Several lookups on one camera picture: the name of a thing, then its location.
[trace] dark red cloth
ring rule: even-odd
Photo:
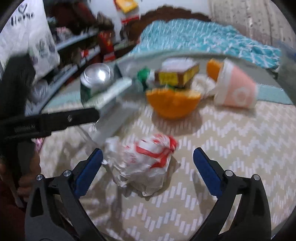
[[[11,190],[1,179],[0,240],[25,240],[25,211],[16,206]]]

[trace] blue gripper pad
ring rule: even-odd
[[[92,153],[92,157],[79,174],[75,181],[74,194],[77,199],[84,196],[89,189],[92,181],[94,180],[98,170],[100,169],[103,161],[103,152],[97,149],[95,153]]]
[[[209,158],[196,148],[193,152],[193,162],[204,180],[211,195],[218,199],[222,195],[221,180],[208,162]]]

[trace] red and white wrapper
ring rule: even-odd
[[[105,143],[103,165],[119,186],[129,183],[143,196],[150,196],[162,188],[171,155],[177,148],[178,142],[163,134],[145,137],[128,146],[122,145],[119,137],[112,137]]]

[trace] patterned tablecloth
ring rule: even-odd
[[[210,159],[238,176],[261,176],[274,229],[296,204],[295,122],[295,106],[269,102],[258,102],[248,111],[203,101],[180,121],[163,120],[143,105],[118,135],[124,144],[159,131],[179,141],[164,187],[144,198],[130,187],[118,188],[102,167],[81,203],[98,229],[115,239],[189,240],[216,202],[192,161],[194,149],[202,147]],[[60,175],[91,152],[76,127],[53,133],[41,150],[42,173]],[[230,227],[239,198],[223,231]]]

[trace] heart drawing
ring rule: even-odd
[[[27,6],[28,6],[27,3],[26,3],[26,4],[21,4],[21,5],[19,6],[19,12],[20,12],[21,14],[24,14],[25,11],[26,11]]]

